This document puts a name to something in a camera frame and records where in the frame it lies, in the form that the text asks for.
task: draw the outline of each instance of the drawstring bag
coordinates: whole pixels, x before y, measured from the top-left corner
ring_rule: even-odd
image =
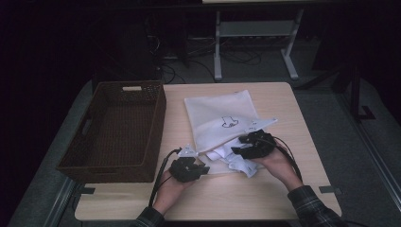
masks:
[[[188,97],[184,103],[195,150],[200,160],[210,166],[209,174],[243,171],[251,177],[257,165],[231,151],[231,147],[242,146],[237,140],[240,135],[256,130],[252,124],[258,115],[248,90],[222,96]]]

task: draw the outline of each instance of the table leg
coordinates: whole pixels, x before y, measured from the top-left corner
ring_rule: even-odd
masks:
[[[297,80],[299,77],[298,77],[297,71],[295,70],[294,64],[292,63],[292,59],[289,54],[291,53],[291,49],[294,46],[295,38],[297,36],[303,14],[304,14],[304,10],[300,9],[297,13],[297,17],[295,18],[291,33],[289,34],[288,45],[286,48],[281,50],[281,54],[283,56],[284,62],[286,63],[287,70],[289,72],[289,76],[293,80]]]

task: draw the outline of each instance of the gray carpet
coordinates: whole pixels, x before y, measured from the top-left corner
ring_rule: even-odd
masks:
[[[301,85],[319,75],[321,72],[311,71],[318,41],[295,44],[292,58],[300,79],[289,79],[287,69],[279,53],[282,43],[256,53],[255,59],[248,65],[230,60],[222,60],[223,81],[221,82],[253,82],[253,81],[286,81],[292,86]],[[226,52],[228,57],[236,55],[242,59],[250,56],[232,50]],[[166,81],[172,78],[171,68],[176,78],[171,83],[208,83],[214,82],[212,75],[204,67],[213,72],[213,55],[191,58],[190,67],[186,68],[179,61],[168,63],[163,67]],[[295,91],[306,124],[310,130],[316,148],[321,156],[323,166],[332,185],[341,190],[337,195],[344,219],[356,221],[367,226],[401,226],[401,213],[393,202],[387,188],[383,184],[369,152],[361,140],[355,122],[347,112],[345,98],[333,94],[329,89],[334,78],[328,79],[308,91]],[[77,117],[82,114],[82,107],[87,104],[91,87],[87,84],[67,116],[61,131],[56,137],[44,164],[28,189],[10,226],[44,226],[58,189],[64,181],[60,173],[54,170],[66,148],[68,138],[73,133]],[[376,120],[363,121],[361,126],[370,135],[380,151],[384,161],[396,179],[401,179],[400,143],[401,130],[386,108],[381,104],[375,89],[366,82],[362,83],[361,104],[368,105],[376,116]],[[65,206],[59,226],[127,226],[126,221],[85,222],[74,218],[74,205],[77,200],[71,198]]]

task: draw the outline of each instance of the person's right hand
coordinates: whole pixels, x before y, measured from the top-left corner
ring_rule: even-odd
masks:
[[[304,185],[286,156],[278,148],[275,148],[269,155],[263,158],[251,159],[251,161],[263,165],[273,177],[280,180],[286,186],[288,191]]]

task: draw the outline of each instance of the person's left hand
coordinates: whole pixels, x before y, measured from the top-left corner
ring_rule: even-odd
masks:
[[[157,191],[157,198],[153,208],[164,215],[176,203],[184,190],[194,184],[195,181],[181,183],[171,176],[171,173],[167,170],[163,173],[160,183],[162,185]]]

